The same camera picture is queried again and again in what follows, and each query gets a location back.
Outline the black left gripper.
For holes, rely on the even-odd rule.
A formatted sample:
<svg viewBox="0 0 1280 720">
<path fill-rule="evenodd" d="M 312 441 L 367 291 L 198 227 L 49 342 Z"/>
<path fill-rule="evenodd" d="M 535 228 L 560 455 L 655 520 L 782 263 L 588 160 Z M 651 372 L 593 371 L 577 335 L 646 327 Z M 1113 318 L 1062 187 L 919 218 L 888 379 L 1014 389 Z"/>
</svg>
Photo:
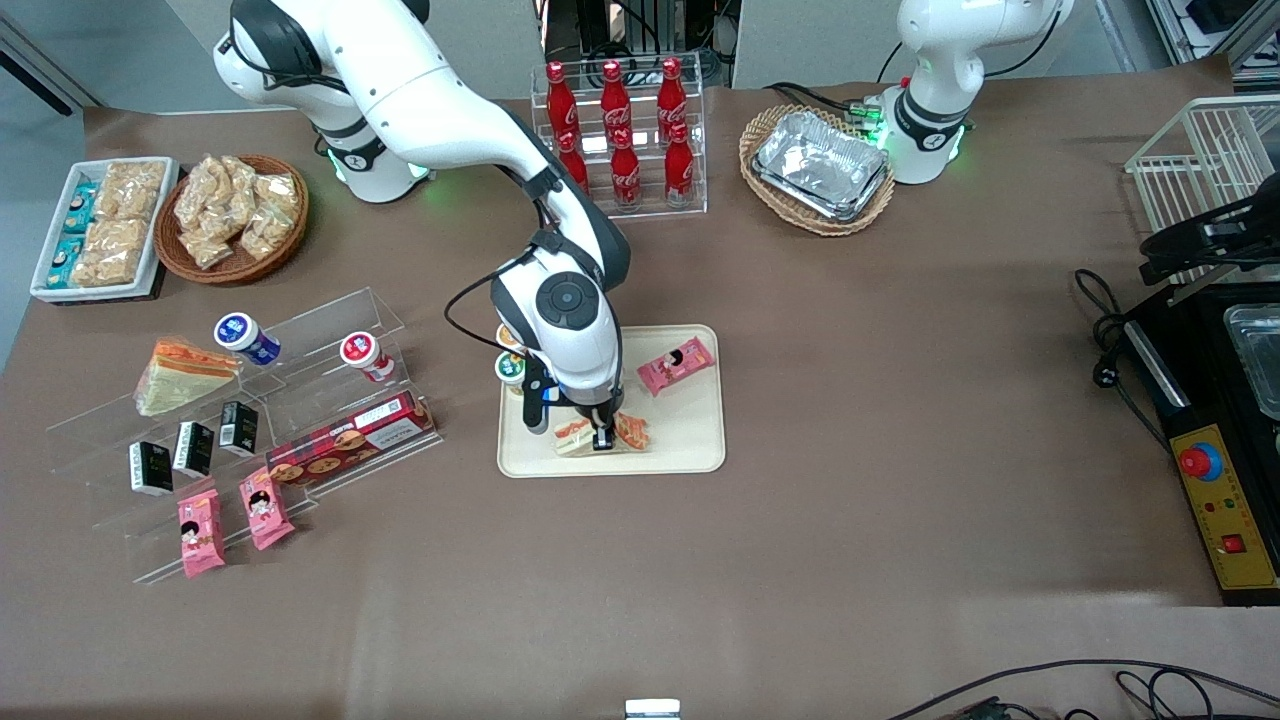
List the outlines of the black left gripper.
<svg viewBox="0 0 1280 720">
<path fill-rule="evenodd" d="M 1179 222 L 1140 242 L 1139 274 L 1155 286 L 1204 263 L 1277 264 L 1277 190 L 1258 190 L 1245 200 L 1207 213 L 1199 222 Z"/>
</svg>

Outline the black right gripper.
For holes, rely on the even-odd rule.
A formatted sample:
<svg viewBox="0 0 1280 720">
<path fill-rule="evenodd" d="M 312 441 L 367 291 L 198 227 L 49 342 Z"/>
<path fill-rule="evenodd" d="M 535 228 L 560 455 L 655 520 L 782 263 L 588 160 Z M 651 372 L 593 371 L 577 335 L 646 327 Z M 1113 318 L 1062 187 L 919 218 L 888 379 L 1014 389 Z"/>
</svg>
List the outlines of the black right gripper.
<svg viewBox="0 0 1280 720">
<path fill-rule="evenodd" d="M 616 439 L 616 413 L 623 402 L 620 377 L 616 375 L 596 389 L 573 389 L 558 382 L 532 351 L 526 351 L 524 360 L 521 419 L 526 429 L 531 434 L 541 436 L 549 425 L 550 407 L 572 407 L 591 420 L 591 450 L 612 451 Z"/>
</svg>

